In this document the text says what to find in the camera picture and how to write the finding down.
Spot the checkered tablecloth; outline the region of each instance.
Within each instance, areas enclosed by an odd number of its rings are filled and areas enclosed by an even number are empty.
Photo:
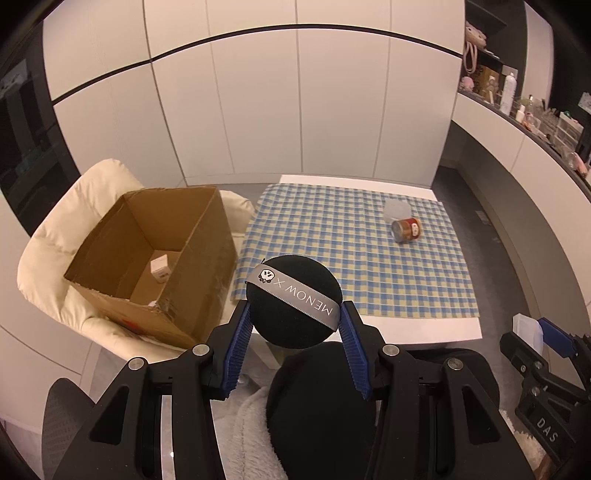
[[[386,199],[408,202],[422,236],[397,244],[382,218]],[[233,298],[263,259],[297,254],[326,266],[360,314],[478,317],[470,274],[440,202],[341,187],[280,183],[261,196],[236,269]]]

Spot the cream cushioned chair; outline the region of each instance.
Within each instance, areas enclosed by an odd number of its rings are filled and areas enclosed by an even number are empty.
[[[118,160],[95,164],[66,192],[37,228],[18,264],[19,290],[33,305],[124,360],[142,356],[160,362],[182,349],[156,342],[120,327],[102,316],[64,278],[72,258],[90,231],[125,192],[143,185]],[[221,192],[236,250],[240,252],[252,203],[234,192]],[[234,304],[226,299],[222,321]]]

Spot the gray ribbon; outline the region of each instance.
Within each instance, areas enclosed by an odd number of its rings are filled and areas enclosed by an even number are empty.
[[[252,269],[246,282],[269,292],[308,317],[326,325],[333,332],[337,331],[340,319],[339,304],[308,285],[263,264]]]

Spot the gray floor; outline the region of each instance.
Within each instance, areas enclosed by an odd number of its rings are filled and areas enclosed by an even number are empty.
[[[267,184],[218,186],[222,190],[237,192],[256,204]],[[459,173],[451,168],[440,167],[433,183],[433,191],[445,205],[462,246],[478,301],[483,335],[482,340],[450,346],[471,348],[484,355],[499,382],[501,408],[508,411],[518,429],[523,429],[513,414],[521,392],[521,377],[499,351],[499,339],[503,333],[511,330],[513,315],[528,314],[517,275],[496,230],[492,225],[485,223],[485,216],[483,222],[477,213],[483,211],[482,206]],[[90,387],[92,400],[97,401],[101,397],[124,365],[125,362],[122,359],[104,349],[101,351]],[[272,372],[265,369],[252,352],[245,360],[245,370],[248,370],[255,386],[268,384],[272,377]],[[239,385],[230,397],[231,401],[216,402],[212,407],[214,417],[219,420],[231,417],[237,411],[242,397],[252,393],[252,388],[252,384]],[[227,432],[223,431],[224,423],[221,422],[220,425],[222,425],[222,431],[218,433],[218,437],[221,438]],[[25,460],[40,478],[43,478],[41,436],[9,423],[6,424],[6,429]],[[163,459],[165,478],[172,478],[169,471],[171,465],[170,458]]]

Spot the tin can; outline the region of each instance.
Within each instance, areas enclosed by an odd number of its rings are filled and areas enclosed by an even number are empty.
[[[394,240],[399,244],[417,239],[421,236],[422,231],[421,222],[416,218],[406,218],[392,222],[392,234],[394,235]]]

